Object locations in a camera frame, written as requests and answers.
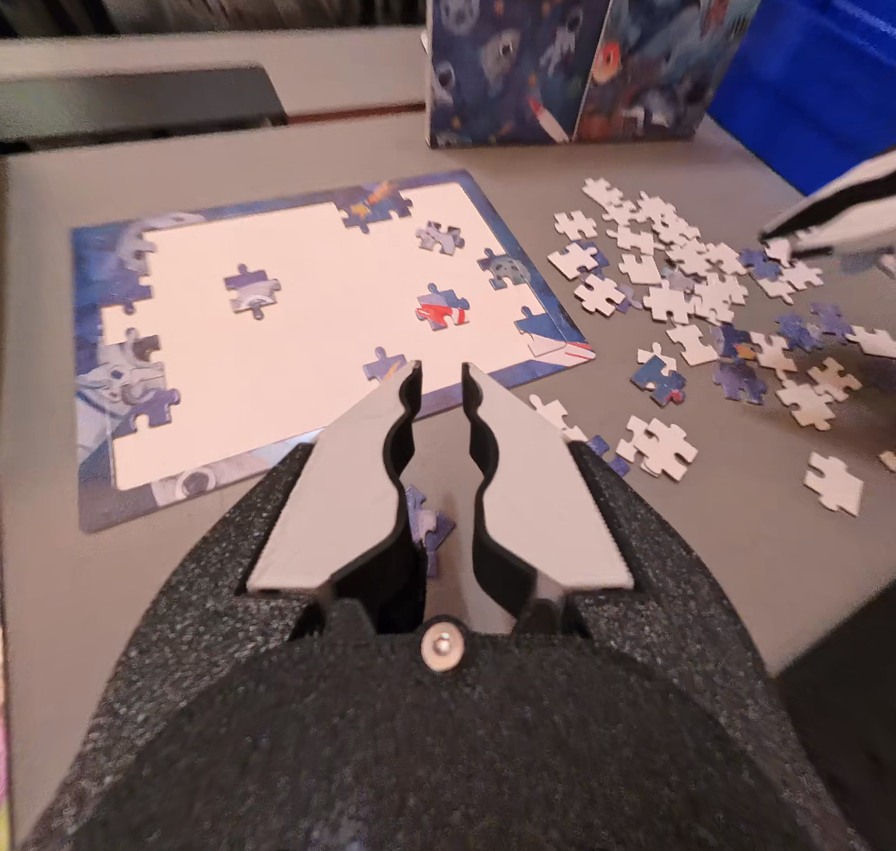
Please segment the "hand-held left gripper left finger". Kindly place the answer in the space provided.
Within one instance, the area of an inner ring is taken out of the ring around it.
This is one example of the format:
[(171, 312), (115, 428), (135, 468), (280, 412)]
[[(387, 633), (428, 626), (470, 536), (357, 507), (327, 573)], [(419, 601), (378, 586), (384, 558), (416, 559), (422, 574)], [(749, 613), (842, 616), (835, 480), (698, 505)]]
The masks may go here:
[(318, 436), (248, 572), (253, 595), (359, 602), (378, 633), (422, 621), (427, 555), (400, 480), (415, 454), (423, 369), (409, 361)]

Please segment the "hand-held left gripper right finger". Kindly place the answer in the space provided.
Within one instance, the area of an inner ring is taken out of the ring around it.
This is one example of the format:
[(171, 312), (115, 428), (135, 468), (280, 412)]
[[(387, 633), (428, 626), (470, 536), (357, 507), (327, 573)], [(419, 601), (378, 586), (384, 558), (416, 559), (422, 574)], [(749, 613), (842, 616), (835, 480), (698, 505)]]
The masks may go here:
[(561, 633), (581, 594), (632, 591), (635, 577), (576, 455), (590, 453), (475, 364), (462, 366), (474, 497), (476, 583), (514, 633)]

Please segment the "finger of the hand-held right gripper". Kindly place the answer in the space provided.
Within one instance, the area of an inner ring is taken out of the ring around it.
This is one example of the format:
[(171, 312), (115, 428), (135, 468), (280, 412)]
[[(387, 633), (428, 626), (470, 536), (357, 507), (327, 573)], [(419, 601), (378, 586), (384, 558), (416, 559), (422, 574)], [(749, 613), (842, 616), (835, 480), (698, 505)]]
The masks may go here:
[(762, 244), (786, 240), (796, 259), (855, 254), (894, 246), (895, 199), (846, 206), (833, 198), (807, 199), (762, 229)]
[[(803, 197), (794, 207), (797, 207), (808, 198), (833, 198), (836, 202), (844, 203), (846, 206), (866, 200), (895, 198), (895, 152), (887, 151), (857, 164), (857, 166), (850, 168), (817, 191), (807, 197)], [(794, 207), (790, 207), (789, 210), (773, 218), (765, 226)], [(762, 229), (758, 233), (760, 242), (762, 242)]]

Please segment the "blue space puzzle tray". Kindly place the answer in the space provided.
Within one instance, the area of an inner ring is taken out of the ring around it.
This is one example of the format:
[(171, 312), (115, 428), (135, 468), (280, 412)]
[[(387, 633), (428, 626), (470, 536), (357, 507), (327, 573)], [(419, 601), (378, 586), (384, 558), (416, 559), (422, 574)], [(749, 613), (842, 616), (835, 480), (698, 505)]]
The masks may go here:
[[(466, 171), (398, 178), (408, 218), (346, 228), (333, 190), (71, 231), (80, 530), (94, 533), (268, 470), (379, 384), (375, 347), (423, 367), (420, 417), (461, 401), (461, 367), (518, 387), (595, 358)], [(454, 255), (420, 249), (433, 220)], [(485, 249), (529, 270), (494, 290)], [(235, 313), (239, 263), (280, 281), (264, 319)], [(469, 323), (415, 316), (427, 285), (469, 302)]]

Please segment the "pile of puzzle pieces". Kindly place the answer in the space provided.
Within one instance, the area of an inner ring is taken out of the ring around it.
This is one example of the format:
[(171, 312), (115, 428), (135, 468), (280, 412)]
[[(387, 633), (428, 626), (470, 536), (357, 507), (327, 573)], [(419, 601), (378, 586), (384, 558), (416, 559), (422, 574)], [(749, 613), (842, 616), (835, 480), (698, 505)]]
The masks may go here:
[[(786, 240), (741, 252), (702, 240), (670, 202), (645, 191), (627, 199), (605, 178), (588, 178), (581, 190), (602, 208), (607, 237), (623, 252), (618, 271), (630, 283), (607, 276), (609, 262), (591, 241), (597, 222), (580, 211), (554, 217), (569, 245), (548, 261), (566, 279), (578, 279), (574, 293), (585, 311), (606, 318), (625, 309), (649, 313), (689, 367), (714, 366), (713, 382), (726, 399), (763, 405), (763, 368), (775, 374), (774, 396), (799, 426), (829, 430), (832, 405), (863, 384), (830, 356), (808, 369), (808, 381), (797, 380), (794, 357), (832, 340), (883, 360), (883, 376), (894, 381), (893, 333), (861, 327), (832, 302), (811, 302), (811, 319), (794, 310), (796, 294), (824, 284), (822, 269), (810, 263), (815, 256), (793, 258)], [(894, 246), (838, 256), (844, 267), (877, 266), (894, 277)]]

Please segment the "red white rocket puzzle piece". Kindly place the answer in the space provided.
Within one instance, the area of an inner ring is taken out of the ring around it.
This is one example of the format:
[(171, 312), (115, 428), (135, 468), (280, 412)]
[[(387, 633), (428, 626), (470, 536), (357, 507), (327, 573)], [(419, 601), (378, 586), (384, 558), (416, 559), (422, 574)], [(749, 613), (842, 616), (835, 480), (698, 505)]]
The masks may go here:
[(415, 316), (432, 331), (446, 330), (451, 322), (459, 327), (469, 323), (469, 302), (457, 297), (452, 289), (440, 290), (435, 283), (427, 285), (428, 293), (418, 297)]

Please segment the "grey desk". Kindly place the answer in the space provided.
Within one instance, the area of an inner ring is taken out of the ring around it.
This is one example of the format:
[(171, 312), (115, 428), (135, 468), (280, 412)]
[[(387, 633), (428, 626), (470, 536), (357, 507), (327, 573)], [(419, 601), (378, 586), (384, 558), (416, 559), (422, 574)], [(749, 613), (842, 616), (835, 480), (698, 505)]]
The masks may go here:
[[(632, 320), (599, 328), (535, 257), (558, 246), (548, 213), (594, 212), (581, 186), (624, 154), (639, 190), (672, 177), (661, 197), (712, 205), (692, 218), (704, 229), (735, 227), (753, 203), (701, 140), (432, 151), (410, 117), (6, 158), (2, 546), (21, 849), (862, 846), (706, 560), (763, 531), (813, 554), (862, 554), (867, 540), (894, 554), (894, 485), (887, 509), (872, 499), (883, 533), (819, 511), (801, 526), (812, 456), (788, 411), (724, 412), (698, 375), (682, 408), (636, 417), (646, 402), (613, 375), (634, 365)], [(341, 415), (261, 474), (80, 530), (74, 228), (450, 171), (473, 177), (596, 353), (505, 388), (590, 449), (576, 459), (632, 591), (576, 596), (561, 633), (512, 631), (473, 573), (480, 474), (462, 367), (459, 405), (418, 413), (400, 478), (456, 522), (410, 633), (376, 632), (353, 599), (322, 611), (245, 588)]]
[[(250, 65), (268, 73), (286, 110), (286, 125), (417, 113), (424, 106), (425, 55), (418, 27), (48, 37), (1, 44), (2, 80)], [(6, 148), (2, 155), (125, 141), (141, 140)]]

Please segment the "black desk panel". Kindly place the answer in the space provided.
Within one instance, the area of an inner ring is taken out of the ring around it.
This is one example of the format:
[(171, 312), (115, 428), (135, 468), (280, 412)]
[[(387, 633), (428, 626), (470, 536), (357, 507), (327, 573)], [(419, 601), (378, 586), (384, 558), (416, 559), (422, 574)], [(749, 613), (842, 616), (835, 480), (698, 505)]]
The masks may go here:
[(287, 124), (263, 67), (3, 79), (2, 149), (152, 140)]

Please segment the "blue plastic bin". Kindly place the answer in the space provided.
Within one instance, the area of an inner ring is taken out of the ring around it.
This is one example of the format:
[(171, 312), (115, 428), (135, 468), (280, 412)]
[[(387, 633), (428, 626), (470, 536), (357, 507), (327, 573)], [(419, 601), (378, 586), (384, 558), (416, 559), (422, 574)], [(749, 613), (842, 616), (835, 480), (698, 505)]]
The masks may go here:
[(894, 148), (895, 0), (762, 0), (711, 118), (809, 195)]

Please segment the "blue orange star puzzle piece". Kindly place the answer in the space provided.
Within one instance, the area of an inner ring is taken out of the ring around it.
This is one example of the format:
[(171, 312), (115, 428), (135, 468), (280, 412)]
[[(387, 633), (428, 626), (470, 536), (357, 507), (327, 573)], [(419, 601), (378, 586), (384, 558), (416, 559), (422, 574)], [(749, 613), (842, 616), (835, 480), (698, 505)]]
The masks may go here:
[(368, 381), (382, 383), (390, 376), (395, 375), (407, 363), (408, 360), (404, 354), (387, 354), (386, 350), (378, 345), (375, 347), (374, 360), (363, 364), (362, 368)]

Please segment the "purple grey banded puzzle piece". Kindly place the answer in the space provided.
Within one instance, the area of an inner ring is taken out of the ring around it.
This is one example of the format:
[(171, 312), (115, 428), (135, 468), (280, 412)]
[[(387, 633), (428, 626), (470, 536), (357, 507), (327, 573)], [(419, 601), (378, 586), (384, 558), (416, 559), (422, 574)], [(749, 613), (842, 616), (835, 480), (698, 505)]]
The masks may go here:
[(251, 270), (239, 263), (235, 274), (223, 279), (230, 292), (230, 307), (235, 313), (249, 311), (255, 320), (264, 319), (264, 308), (277, 303), (277, 293), (282, 290), (276, 278), (270, 278), (264, 269)]

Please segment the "small grey robot puzzle piece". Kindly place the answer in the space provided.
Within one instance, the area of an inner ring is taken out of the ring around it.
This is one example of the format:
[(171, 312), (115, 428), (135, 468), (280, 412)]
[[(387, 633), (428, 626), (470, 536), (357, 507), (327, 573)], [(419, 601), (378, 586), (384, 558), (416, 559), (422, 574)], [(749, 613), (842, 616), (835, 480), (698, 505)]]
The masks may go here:
[(433, 220), (428, 220), (425, 226), (417, 229), (415, 236), (420, 242), (420, 249), (430, 252), (439, 251), (443, 255), (454, 255), (466, 244), (459, 227), (442, 226)]

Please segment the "orange comet puzzle piece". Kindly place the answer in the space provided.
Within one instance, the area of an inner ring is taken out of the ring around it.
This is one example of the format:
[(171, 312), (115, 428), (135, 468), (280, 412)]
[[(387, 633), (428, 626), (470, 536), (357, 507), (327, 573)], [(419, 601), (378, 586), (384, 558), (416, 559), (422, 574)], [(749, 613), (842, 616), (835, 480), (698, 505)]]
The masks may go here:
[(342, 215), (343, 225), (363, 233), (369, 233), (373, 224), (410, 217), (413, 207), (392, 180), (338, 190), (333, 193), (333, 203)]

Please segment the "illustrated puzzle box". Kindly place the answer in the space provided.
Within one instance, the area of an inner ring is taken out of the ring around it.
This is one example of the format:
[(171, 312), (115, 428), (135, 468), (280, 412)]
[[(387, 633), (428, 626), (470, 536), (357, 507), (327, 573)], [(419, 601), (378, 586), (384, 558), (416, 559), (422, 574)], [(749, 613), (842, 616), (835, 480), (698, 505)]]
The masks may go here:
[(761, 2), (427, 0), (427, 142), (689, 139)]

